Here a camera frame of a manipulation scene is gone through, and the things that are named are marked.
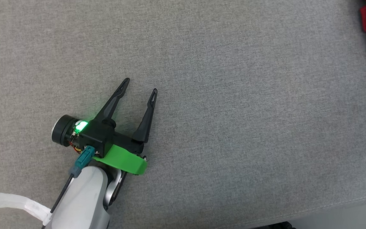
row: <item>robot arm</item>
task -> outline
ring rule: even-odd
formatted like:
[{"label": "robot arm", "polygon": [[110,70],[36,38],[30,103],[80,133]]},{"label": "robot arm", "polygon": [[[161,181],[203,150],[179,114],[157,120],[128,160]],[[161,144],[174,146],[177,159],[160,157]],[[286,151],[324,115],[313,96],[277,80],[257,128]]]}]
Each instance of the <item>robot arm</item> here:
[{"label": "robot arm", "polygon": [[112,115],[129,84],[126,78],[104,107],[89,122],[64,115],[52,129],[52,141],[72,146],[80,156],[52,207],[46,229],[106,229],[108,207],[115,201],[127,173],[143,174],[146,157],[141,155],[148,142],[157,89],[131,138],[115,132]]}]

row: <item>gray fabric surface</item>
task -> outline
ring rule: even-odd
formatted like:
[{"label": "gray fabric surface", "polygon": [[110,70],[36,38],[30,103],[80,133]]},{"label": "gray fabric surface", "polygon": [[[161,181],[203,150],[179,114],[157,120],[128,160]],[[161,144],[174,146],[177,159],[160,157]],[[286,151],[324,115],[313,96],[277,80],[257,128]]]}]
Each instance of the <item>gray fabric surface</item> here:
[{"label": "gray fabric surface", "polygon": [[[366,200],[366,34],[354,0],[0,0],[0,192],[51,207],[77,155],[51,141],[119,83],[148,169],[110,228],[245,228]],[[0,228],[39,228],[0,210]]]}]

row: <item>green mount bracket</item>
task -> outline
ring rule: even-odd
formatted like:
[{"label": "green mount bracket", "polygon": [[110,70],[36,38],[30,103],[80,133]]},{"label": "green mount bracket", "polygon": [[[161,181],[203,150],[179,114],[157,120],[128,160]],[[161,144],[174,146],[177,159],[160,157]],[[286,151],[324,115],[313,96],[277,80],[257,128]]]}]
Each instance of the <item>green mount bracket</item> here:
[{"label": "green mount bracket", "polygon": [[112,145],[104,158],[94,156],[93,159],[135,175],[143,174],[148,165],[143,158],[118,145]]}]

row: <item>white tape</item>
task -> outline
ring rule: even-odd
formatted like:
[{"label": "white tape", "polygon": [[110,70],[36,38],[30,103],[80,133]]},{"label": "white tape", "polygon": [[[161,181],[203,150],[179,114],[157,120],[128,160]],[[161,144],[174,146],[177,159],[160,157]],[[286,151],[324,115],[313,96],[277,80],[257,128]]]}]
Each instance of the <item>white tape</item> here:
[{"label": "white tape", "polygon": [[27,211],[46,225],[51,220],[51,210],[27,197],[0,192],[0,208],[11,207]]}]

